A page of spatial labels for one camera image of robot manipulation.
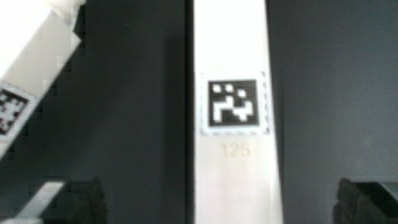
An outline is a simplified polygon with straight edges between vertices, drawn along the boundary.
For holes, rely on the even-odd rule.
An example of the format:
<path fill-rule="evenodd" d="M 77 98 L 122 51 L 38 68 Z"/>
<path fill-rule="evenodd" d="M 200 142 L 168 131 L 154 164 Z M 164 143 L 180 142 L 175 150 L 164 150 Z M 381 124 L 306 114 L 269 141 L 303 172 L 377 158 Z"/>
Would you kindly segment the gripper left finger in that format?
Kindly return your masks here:
<path fill-rule="evenodd" d="M 11 224 L 107 224 L 100 180 L 49 181 L 11 218 Z"/>

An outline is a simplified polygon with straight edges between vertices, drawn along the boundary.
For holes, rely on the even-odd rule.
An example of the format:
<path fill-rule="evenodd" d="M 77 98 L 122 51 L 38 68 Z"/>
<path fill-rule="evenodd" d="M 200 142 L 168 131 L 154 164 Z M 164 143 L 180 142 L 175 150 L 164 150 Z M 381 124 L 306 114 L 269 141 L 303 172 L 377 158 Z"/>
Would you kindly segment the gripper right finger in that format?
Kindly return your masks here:
<path fill-rule="evenodd" d="M 398 182 L 342 179 L 333 223 L 398 224 Z"/>

